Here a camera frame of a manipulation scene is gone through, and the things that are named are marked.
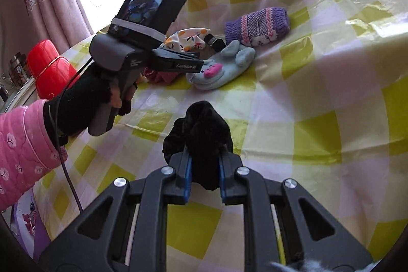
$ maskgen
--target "gray plush toy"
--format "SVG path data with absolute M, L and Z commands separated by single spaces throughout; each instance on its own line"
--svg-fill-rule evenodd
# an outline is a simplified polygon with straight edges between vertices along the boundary
M 245 72 L 254 58 L 254 48 L 234 40 L 219 53 L 204 60 L 200 73 L 187 73 L 187 81 L 199 90 L 217 89 Z

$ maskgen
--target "yellow checkered tablecloth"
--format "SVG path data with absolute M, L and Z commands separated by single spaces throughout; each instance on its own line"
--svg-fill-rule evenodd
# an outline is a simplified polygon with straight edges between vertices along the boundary
M 129 115 L 100 137 L 67 146 L 83 206 L 116 177 L 145 177 L 165 164 L 162 143 L 189 105 L 208 100 L 231 128 L 234 152 L 264 177 L 297 179 L 374 259 L 408 222 L 408 0 L 187 0 L 169 35 L 189 27 L 223 34 L 228 20 L 283 6 L 290 34 L 258 47 L 254 64 L 218 90 L 141 84 Z M 64 56 L 76 68 L 91 38 Z M 34 187 L 55 238 L 78 214 L 61 169 Z M 193 185 L 187 206 L 170 206 L 168 271 L 242 271 L 241 207 Z

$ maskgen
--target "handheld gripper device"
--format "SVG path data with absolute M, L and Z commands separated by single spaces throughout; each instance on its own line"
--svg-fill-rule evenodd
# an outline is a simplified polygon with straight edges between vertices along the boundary
M 225 147 L 219 163 L 222 202 L 243 205 L 243 271 L 282 272 L 271 263 L 283 256 L 296 270 L 304 259 L 336 272 L 354 272 L 373 262 L 367 249 L 294 179 L 265 179 Z M 146 178 L 115 179 L 43 251 L 41 271 L 166 272 L 167 206 L 188 202 L 191 172 L 185 148 Z
M 186 0 L 125 0 L 107 34 L 97 34 L 89 53 L 102 68 L 101 77 L 118 85 L 122 99 L 143 68 L 163 72 L 199 73 L 203 61 L 195 55 L 160 48 L 165 33 Z M 113 127 L 119 109 L 101 105 L 88 127 L 99 136 Z

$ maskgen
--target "black gripper frame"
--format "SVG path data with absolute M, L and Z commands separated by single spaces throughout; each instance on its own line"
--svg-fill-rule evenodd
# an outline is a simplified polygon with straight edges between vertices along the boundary
M 186 204 L 191 190 L 187 150 L 174 154 L 169 166 L 140 180 L 112 183 L 46 248 L 39 266 L 46 272 L 165 272 L 167 205 Z M 220 192 L 226 205 L 244 206 L 245 272 L 275 272 L 271 263 L 280 262 L 271 204 L 287 265 L 299 267 L 306 258 L 329 270 L 354 272 L 373 261 L 301 185 L 264 179 L 226 148 L 220 150 Z

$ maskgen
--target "red cup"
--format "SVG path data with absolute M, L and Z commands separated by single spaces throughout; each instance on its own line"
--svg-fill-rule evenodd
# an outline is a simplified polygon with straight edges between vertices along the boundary
M 27 57 L 28 68 L 35 78 L 35 88 L 42 99 L 58 96 L 77 73 L 64 57 L 60 57 L 50 40 L 43 40 L 32 48 Z

